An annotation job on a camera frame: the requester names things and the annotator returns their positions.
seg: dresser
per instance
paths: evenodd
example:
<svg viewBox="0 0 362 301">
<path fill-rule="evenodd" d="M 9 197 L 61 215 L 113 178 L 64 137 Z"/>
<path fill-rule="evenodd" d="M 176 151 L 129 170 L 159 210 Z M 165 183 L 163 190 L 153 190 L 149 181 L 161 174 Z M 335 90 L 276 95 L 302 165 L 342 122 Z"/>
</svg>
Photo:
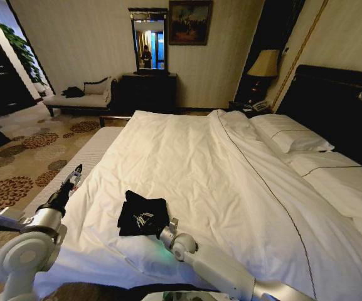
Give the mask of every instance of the dresser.
<svg viewBox="0 0 362 301">
<path fill-rule="evenodd" d="M 112 110 L 115 113 L 133 113 L 144 110 L 171 113 L 176 108 L 175 73 L 168 75 L 124 74 L 119 82 L 118 93 Z"/>
</svg>

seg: white duvet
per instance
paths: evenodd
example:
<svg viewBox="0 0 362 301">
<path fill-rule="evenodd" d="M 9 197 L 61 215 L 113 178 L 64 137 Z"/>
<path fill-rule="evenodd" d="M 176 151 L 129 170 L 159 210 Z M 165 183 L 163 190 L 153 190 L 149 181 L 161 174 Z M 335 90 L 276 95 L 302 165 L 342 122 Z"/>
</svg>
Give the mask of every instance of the white duvet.
<svg viewBox="0 0 362 301">
<path fill-rule="evenodd" d="M 136 112 L 78 191 L 44 296 L 65 282 L 131 288 L 152 283 L 209 287 L 155 237 L 120 237 L 130 189 L 164 198 L 179 230 L 318 300 L 362 300 L 362 236 L 259 140 L 241 113 L 207 117 Z"/>
</svg>

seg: wall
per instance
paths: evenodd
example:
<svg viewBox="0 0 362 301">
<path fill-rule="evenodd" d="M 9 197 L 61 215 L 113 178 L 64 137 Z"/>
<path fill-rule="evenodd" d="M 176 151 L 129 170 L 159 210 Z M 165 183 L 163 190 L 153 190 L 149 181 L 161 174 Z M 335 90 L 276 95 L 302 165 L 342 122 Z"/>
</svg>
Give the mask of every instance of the wall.
<svg viewBox="0 0 362 301">
<path fill-rule="evenodd" d="M 34 99 L 40 98 L 40 95 L 38 94 L 37 90 L 35 89 L 35 86 L 31 82 L 28 74 L 26 73 L 26 70 L 24 70 L 21 62 L 19 61 L 18 57 L 16 56 L 15 52 L 13 51 L 12 46 L 9 44 L 9 41 L 5 37 L 1 28 L 0 28 L 0 45 L 3 48 L 3 50 L 5 51 L 6 56 L 9 58 L 12 65 L 18 72 L 23 83 L 26 85 L 26 88 L 29 90 L 31 96 Z"/>
<path fill-rule="evenodd" d="M 11 0 L 58 93 L 84 81 L 136 70 L 128 7 L 168 0 Z M 178 105 L 227 107 L 233 100 L 263 0 L 215 0 L 207 46 L 168 46 Z"/>
<path fill-rule="evenodd" d="M 289 88 L 295 69 L 301 64 L 362 71 L 362 0 L 329 0 L 299 57 L 291 76 L 281 89 L 306 34 L 322 5 L 320 0 L 306 0 L 301 15 L 287 43 L 290 47 L 280 65 L 277 81 L 269 89 L 272 103 L 279 93 L 278 107 Z"/>
</svg>

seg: bed frame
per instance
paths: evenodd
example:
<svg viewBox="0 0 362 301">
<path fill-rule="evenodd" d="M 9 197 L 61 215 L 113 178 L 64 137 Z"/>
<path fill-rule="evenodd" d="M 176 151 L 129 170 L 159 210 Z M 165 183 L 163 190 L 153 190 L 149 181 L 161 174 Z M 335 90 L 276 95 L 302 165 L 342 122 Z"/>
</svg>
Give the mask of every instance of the bed frame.
<svg viewBox="0 0 362 301">
<path fill-rule="evenodd" d="M 362 72 L 300 65 L 277 114 L 315 131 L 362 165 Z"/>
</svg>

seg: table lamp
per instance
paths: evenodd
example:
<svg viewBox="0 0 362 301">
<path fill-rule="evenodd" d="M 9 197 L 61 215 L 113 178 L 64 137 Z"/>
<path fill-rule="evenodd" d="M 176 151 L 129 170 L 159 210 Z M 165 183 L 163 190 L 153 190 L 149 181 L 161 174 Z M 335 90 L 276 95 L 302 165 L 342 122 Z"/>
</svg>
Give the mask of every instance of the table lamp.
<svg viewBox="0 0 362 301">
<path fill-rule="evenodd" d="M 262 50 L 256 62 L 249 69 L 247 75 L 256 78 L 255 85 L 252 87 L 253 100 L 249 100 L 249 103 L 261 101 L 265 97 L 271 79 L 277 76 L 278 56 L 279 50 Z"/>
</svg>

